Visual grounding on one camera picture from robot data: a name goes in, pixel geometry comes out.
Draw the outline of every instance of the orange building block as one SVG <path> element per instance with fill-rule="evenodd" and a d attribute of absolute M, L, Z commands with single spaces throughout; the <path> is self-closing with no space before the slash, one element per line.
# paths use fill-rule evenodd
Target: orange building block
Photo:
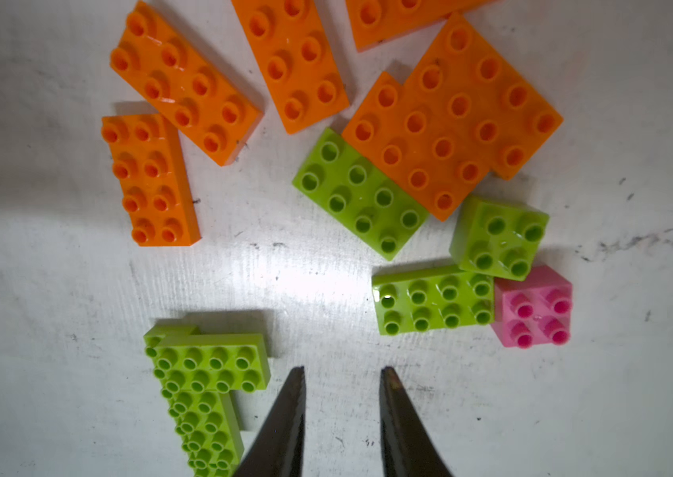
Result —
<path fill-rule="evenodd" d="M 111 65 L 220 166 L 236 159 L 262 118 L 222 73 L 143 2 L 128 15 Z"/>
<path fill-rule="evenodd" d="M 490 0 L 346 0 L 358 51 Z"/>
<path fill-rule="evenodd" d="M 140 246 L 196 243 L 196 214 L 178 130 L 160 114 L 103 118 L 112 171 L 122 184 L 122 207 Z"/>
<path fill-rule="evenodd" d="M 504 179 L 514 177 L 563 121 L 459 13 L 404 87 Z"/>
<path fill-rule="evenodd" d="M 289 134 L 350 106 L 313 0 L 233 0 Z"/>
<path fill-rule="evenodd" d="M 489 170 L 427 103 L 386 72 L 342 136 L 441 221 Z"/>

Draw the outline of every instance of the pink 2x2 brick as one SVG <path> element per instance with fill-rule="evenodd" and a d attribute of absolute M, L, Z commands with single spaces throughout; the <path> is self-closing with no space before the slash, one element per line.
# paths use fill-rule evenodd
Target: pink 2x2 brick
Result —
<path fill-rule="evenodd" d="M 532 269 L 525 281 L 495 279 L 495 321 L 504 347 L 562 345 L 570 339 L 572 284 L 550 267 Z"/>

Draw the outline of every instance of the orange plate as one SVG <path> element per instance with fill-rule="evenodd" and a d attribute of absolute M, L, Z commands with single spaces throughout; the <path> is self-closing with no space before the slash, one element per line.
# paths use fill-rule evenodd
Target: orange plate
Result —
<path fill-rule="evenodd" d="M 504 179 L 514 177 L 563 121 L 458 13 L 404 87 Z"/>
<path fill-rule="evenodd" d="M 233 0 L 289 134 L 350 106 L 312 0 Z"/>
<path fill-rule="evenodd" d="M 441 221 L 488 171 L 425 102 L 386 72 L 342 136 Z"/>
<path fill-rule="evenodd" d="M 160 114 L 103 118 L 122 207 L 140 246 L 188 246 L 201 238 L 178 130 Z"/>
<path fill-rule="evenodd" d="M 262 118 L 225 76 L 143 2 L 128 15 L 114 71 L 220 166 Z"/>
<path fill-rule="evenodd" d="M 346 0 L 358 51 L 490 0 Z"/>

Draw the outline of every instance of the white table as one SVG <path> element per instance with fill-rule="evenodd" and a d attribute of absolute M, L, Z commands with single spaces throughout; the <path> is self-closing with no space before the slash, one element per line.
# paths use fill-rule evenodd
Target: white table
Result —
<path fill-rule="evenodd" d="M 673 1 L 503 0 L 468 14 L 565 124 L 478 192 L 551 214 L 539 258 L 575 285 L 565 347 L 504 349 L 489 328 L 380 337 L 388 264 L 290 182 L 380 71 L 404 81 L 440 28 L 357 53 L 319 2 L 352 101 L 284 133 L 230 2 L 154 2 L 260 104 L 218 168 L 182 139 L 203 239 L 141 249 L 101 117 L 141 109 L 108 66 L 130 1 L 0 0 L 0 475 L 189 475 L 143 355 L 158 318 L 262 330 L 267 392 L 237 396 L 253 442 L 307 368 L 305 475 L 379 475 L 379 370 L 394 365 L 455 475 L 673 475 Z M 444 260 L 430 219 L 392 266 Z"/>

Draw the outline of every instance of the green building block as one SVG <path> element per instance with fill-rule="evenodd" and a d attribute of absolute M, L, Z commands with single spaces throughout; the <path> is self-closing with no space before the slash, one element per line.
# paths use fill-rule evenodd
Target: green building block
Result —
<path fill-rule="evenodd" d="M 330 128 L 323 131 L 292 183 L 387 260 L 429 216 Z"/>
<path fill-rule="evenodd" d="M 160 339 L 160 330 L 149 331 L 146 354 L 153 360 L 153 375 L 162 383 L 162 394 L 267 388 L 268 356 L 261 334 L 170 334 Z"/>
<path fill-rule="evenodd" d="M 371 280 L 384 335 L 457 328 L 493 321 L 493 277 L 455 265 Z"/>
<path fill-rule="evenodd" d="M 547 224 L 549 215 L 526 205 L 468 196 L 450 254 L 461 270 L 524 281 Z"/>
<path fill-rule="evenodd" d="M 219 392 L 179 392 L 170 400 L 175 432 L 197 475 L 218 475 L 238 465 L 244 454 L 230 396 Z"/>
<path fill-rule="evenodd" d="M 232 475 L 244 444 L 230 395 L 215 389 L 221 383 L 248 392 L 267 386 L 262 335 L 202 335 L 193 325 L 157 325 L 143 340 L 195 477 Z M 224 372 L 233 378 L 224 378 Z"/>

